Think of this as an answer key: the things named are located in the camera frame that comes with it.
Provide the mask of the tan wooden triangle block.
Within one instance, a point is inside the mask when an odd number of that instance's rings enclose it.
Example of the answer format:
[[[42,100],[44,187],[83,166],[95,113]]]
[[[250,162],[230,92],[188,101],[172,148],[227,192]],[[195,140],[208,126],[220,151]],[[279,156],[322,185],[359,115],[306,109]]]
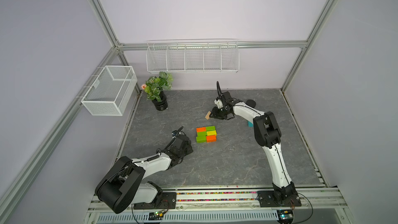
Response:
[[[209,111],[207,114],[206,114],[206,116],[205,116],[205,119],[206,120],[209,120],[211,118],[211,111]]]

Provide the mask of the green block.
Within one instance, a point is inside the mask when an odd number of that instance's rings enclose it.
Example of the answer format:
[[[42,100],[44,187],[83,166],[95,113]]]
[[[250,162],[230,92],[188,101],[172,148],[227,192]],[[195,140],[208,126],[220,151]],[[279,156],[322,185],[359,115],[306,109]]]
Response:
[[[206,127],[206,131],[214,131],[215,129],[216,129],[216,127],[214,125]]]
[[[196,142],[197,143],[206,143],[207,142],[207,136],[197,136],[196,137]]]
[[[200,137],[200,136],[207,136],[207,131],[198,132],[198,133],[197,133],[197,136],[198,136],[198,137]]]

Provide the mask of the yellow block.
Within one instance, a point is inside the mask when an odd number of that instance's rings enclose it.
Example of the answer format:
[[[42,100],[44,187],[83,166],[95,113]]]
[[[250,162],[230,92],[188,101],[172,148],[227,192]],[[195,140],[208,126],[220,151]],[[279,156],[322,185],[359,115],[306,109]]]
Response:
[[[216,135],[217,135],[216,130],[207,131],[207,136],[216,136]]]

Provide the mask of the orange block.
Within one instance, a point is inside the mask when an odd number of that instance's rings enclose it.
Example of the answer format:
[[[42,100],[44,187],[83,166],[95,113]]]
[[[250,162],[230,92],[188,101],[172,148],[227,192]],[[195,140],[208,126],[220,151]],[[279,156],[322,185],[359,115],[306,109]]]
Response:
[[[197,133],[206,132],[206,127],[196,128]]]
[[[217,140],[217,136],[216,135],[206,136],[206,142],[207,143],[215,142],[216,140]]]

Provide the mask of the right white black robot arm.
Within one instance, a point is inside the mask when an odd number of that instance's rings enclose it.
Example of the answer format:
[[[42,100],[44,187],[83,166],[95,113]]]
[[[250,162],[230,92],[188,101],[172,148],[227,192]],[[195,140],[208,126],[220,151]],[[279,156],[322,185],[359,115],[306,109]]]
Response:
[[[256,102],[246,102],[231,97],[228,91],[217,88],[218,97],[209,117],[230,120],[241,116],[253,125],[256,142],[263,148],[272,173],[273,193],[258,193],[261,206],[296,207],[301,205],[294,182],[288,174],[282,155],[281,136],[278,122],[272,112],[256,110]]]

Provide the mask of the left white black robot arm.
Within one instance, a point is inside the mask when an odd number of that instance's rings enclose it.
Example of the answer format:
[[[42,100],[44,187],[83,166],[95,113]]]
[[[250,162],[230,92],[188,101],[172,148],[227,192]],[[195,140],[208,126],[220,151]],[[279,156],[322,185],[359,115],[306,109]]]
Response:
[[[170,170],[193,153],[191,140],[182,131],[175,131],[164,149],[141,159],[120,157],[95,189],[98,199],[120,214],[127,207],[135,209],[174,208],[176,194],[164,193],[155,183],[143,179],[157,172]]]

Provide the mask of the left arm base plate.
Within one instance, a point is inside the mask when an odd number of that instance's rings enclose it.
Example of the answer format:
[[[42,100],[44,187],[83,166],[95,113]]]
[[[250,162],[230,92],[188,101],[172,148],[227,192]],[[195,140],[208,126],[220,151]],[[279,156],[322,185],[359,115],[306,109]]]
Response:
[[[157,194],[154,200],[150,203],[135,203],[133,209],[175,209],[177,203],[177,193],[163,192]]]

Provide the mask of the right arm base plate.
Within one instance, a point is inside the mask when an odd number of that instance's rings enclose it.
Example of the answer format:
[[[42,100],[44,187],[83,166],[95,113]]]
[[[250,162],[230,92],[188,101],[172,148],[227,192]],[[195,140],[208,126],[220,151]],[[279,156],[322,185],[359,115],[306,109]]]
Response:
[[[296,190],[293,191],[258,191],[260,207],[300,207],[302,202]]]

